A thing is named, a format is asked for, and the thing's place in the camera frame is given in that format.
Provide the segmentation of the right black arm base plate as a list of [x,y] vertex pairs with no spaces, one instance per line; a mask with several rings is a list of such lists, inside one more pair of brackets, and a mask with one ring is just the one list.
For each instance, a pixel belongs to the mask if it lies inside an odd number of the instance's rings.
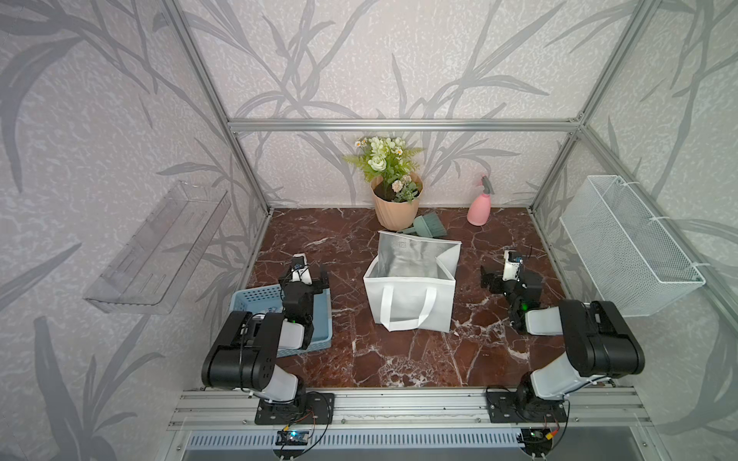
[[542,400],[528,388],[518,392],[488,387],[484,399],[492,423],[543,425],[568,421],[564,401]]

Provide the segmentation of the white insulated delivery bag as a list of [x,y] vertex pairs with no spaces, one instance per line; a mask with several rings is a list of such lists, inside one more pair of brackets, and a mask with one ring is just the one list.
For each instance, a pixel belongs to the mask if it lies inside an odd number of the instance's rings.
[[389,332],[451,330],[461,243],[380,232],[363,282],[374,318]]

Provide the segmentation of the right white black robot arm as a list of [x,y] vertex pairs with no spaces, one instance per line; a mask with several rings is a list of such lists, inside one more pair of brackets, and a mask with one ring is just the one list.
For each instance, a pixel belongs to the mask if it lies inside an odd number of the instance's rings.
[[515,411],[525,421],[541,421],[553,416],[566,396],[590,384],[643,372],[645,353],[614,303],[565,299],[542,307],[542,276],[532,271],[519,270],[511,279],[483,266],[480,286],[505,297],[513,330],[564,342],[558,358],[526,373],[514,396],[492,401],[492,407]]

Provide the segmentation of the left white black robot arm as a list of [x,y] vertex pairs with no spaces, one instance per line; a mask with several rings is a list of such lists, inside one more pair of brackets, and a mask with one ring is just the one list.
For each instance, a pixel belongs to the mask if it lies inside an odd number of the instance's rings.
[[271,405],[303,405],[300,378],[277,364],[281,352],[305,352],[312,340],[324,338],[315,311],[328,300],[326,270],[311,279],[309,270],[289,269],[274,285],[234,293],[224,326],[206,355],[201,379],[205,386],[254,394]]

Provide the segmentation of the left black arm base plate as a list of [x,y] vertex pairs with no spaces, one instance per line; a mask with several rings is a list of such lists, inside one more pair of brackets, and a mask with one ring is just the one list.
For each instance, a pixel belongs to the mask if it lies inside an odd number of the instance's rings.
[[257,426],[329,425],[334,418],[334,393],[311,391],[289,403],[259,401]]

